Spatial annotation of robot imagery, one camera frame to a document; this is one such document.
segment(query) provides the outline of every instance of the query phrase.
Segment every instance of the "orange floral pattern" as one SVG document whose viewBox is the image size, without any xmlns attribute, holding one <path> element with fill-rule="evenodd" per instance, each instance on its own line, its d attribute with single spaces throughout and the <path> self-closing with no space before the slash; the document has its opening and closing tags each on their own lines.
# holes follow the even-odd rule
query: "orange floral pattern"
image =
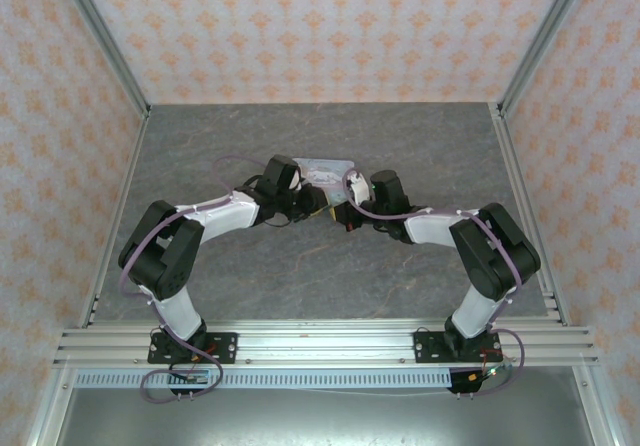
<svg viewBox="0 0 640 446">
<path fill-rule="evenodd" d="M 640 438 L 640 0 L 578 0 L 509 120 L 574 322 Z"/>
<path fill-rule="evenodd" d="M 0 443 L 18 445 L 80 316 L 139 118 L 71 0 L 0 10 Z"/>
<path fill-rule="evenodd" d="M 166 104 L 497 101 L 553 0 L 95 1 Z"/>
</svg>

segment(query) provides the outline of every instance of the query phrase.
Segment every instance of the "gray marble surface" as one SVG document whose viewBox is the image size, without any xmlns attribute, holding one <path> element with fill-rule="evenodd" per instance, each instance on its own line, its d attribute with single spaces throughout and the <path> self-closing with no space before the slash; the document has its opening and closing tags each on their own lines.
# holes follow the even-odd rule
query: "gray marble surface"
<svg viewBox="0 0 640 446">
<path fill-rule="evenodd" d="M 470 209 L 497 201 L 517 216 L 483 103 L 154 107 L 97 320 L 152 319 L 144 303 L 118 294 L 117 255 L 151 202 L 193 204 L 221 196 L 211 162 L 229 153 L 265 163 L 276 153 L 349 159 L 367 177 L 396 170 L 413 204 Z M 260 172 L 237 161 L 220 169 L 232 185 Z M 188 283 L 206 319 L 444 318 L 468 286 L 454 249 L 406 245 L 370 227 L 347 233 L 328 213 L 205 243 Z M 535 279 L 506 314 L 545 314 Z"/>
</svg>

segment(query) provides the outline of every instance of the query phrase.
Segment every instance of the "metal base plate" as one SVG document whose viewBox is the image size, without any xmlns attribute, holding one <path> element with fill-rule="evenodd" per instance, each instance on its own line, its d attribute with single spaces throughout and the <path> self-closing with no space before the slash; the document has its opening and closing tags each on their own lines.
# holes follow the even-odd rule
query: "metal base plate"
<svg viewBox="0 0 640 446">
<path fill-rule="evenodd" d="M 207 333 L 205 344 L 215 345 L 211 352 L 211 356 L 217 359 L 220 364 L 235 364 L 236 352 L 238 350 L 238 334 L 237 333 Z M 189 363 L 190 359 L 185 360 L 185 351 L 183 348 L 176 348 L 176 344 L 164 332 L 154 333 L 151 335 L 151 346 L 149 346 L 149 355 L 147 362 L 149 364 L 177 364 Z M 211 363 L 206 358 L 202 358 L 201 363 Z"/>
<path fill-rule="evenodd" d="M 494 351 L 501 350 L 500 338 L 497 333 L 487 334 L 474 344 L 473 349 L 462 351 L 458 357 L 444 342 L 443 331 L 416 331 L 413 333 L 413 351 L 416 363 L 499 363 L 502 354 Z"/>
</svg>

